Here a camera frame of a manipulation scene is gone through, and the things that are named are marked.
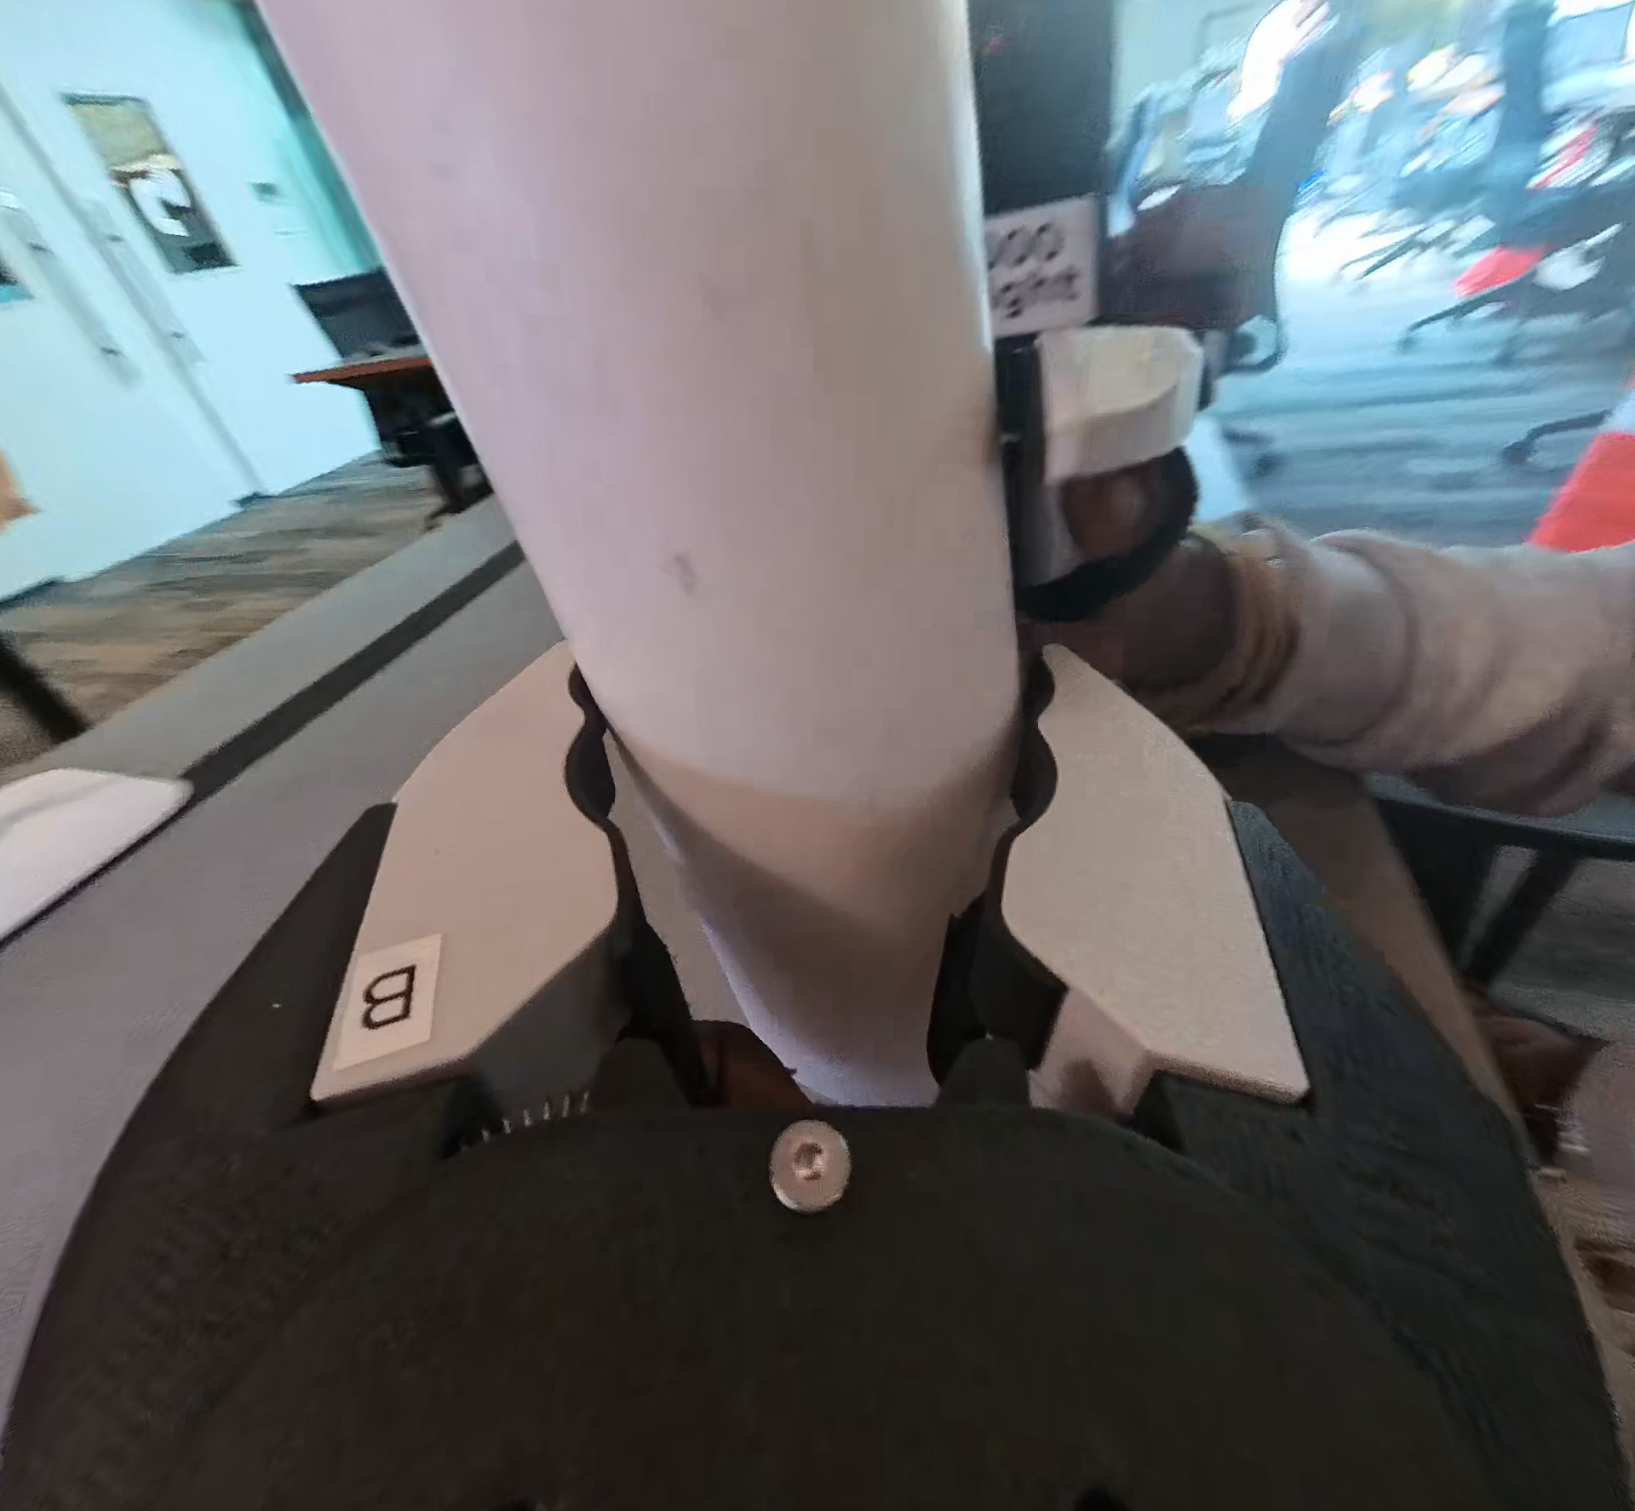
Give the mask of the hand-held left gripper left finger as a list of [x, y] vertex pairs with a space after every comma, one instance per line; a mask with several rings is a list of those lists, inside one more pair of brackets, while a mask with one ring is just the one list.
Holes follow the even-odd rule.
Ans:
[[622, 1037], [703, 1093], [691, 1009], [613, 823], [608, 726], [571, 645], [465, 717], [399, 788], [312, 1103], [449, 1079], [564, 1108]]

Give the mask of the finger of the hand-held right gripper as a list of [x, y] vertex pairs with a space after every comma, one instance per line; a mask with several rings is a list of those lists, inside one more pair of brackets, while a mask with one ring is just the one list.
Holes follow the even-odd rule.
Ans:
[[1036, 339], [1041, 477], [1106, 477], [1168, 456], [1191, 437], [1205, 372], [1184, 329], [1090, 325]]

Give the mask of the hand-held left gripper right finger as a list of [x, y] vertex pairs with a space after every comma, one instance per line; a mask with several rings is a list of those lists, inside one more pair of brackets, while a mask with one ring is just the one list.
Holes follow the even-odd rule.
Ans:
[[1195, 752], [1048, 645], [1024, 677], [1010, 806], [984, 886], [947, 927], [933, 1077], [1000, 1041], [1047, 1108], [1132, 1117], [1158, 1077], [1302, 1102], [1233, 802]]

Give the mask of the white bottle black cap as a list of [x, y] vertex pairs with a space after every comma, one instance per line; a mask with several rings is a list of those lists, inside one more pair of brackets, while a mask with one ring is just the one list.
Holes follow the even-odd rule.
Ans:
[[930, 1100], [1012, 759], [966, 0], [254, 0], [747, 1021]]

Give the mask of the person's right forearm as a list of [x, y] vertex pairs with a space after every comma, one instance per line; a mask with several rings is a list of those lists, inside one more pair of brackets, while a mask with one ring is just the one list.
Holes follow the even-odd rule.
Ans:
[[1503, 813], [1632, 797], [1632, 544], [1433, 548], [1268, 525], [1228, 562], [1233, 640], [1198, 691], [1208, 729]]

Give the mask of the neighbouring grey desk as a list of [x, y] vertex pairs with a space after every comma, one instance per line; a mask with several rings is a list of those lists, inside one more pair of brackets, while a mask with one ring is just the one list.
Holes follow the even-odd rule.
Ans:
[[502, 663], [521, 666], [559, 637], [495, 499], [303, 600], [91, 732], [4, 764], [4, 781], [52, 767], [165, 779], [230, 774], [253, 734], [280, 745], [470, 605], [479, 645], [517, 633]]

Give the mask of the person's right hand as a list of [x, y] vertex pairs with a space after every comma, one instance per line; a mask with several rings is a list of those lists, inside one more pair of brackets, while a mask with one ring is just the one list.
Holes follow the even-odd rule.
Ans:
[[[1055, 506], [1080, 553], [1090, 560], [1132, 555], [1161, 531], [1182, 503], [1160, 461], [1055, 489]], [[1228, 555], [1195, 532], [1134, 591], [1083, 619], [1020, 618], [1029, 649], [1057, 645], [1135, 696], [1198, 682], [1233, 647], [1238, 609]]]

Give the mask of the black office chair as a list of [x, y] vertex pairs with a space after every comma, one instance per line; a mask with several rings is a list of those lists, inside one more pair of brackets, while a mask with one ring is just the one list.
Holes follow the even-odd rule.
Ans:
[[[1605, 795], [1564, 818], [1454, 806], [1400, 778], [1369, 785], [1384, 828], [1461, 976], [1489, 990], [1586, 863], [1633, 861], [1633, 806]], [[1482, 896], [1504, 851], [1527, 863], [1480, 924]]]

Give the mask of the orange traffic cone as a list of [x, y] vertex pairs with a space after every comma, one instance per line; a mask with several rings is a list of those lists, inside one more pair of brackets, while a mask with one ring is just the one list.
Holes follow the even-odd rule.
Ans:
[[1633, 541], [1633, 383], [1602, 419], [1527, 543], [1592, 553]]

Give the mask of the white door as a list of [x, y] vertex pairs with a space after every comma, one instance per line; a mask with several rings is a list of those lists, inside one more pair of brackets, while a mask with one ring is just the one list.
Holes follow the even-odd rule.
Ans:
[[139, 257], [4, 87], [4, 447], [58, 524], [256, 499], [266, 482]]

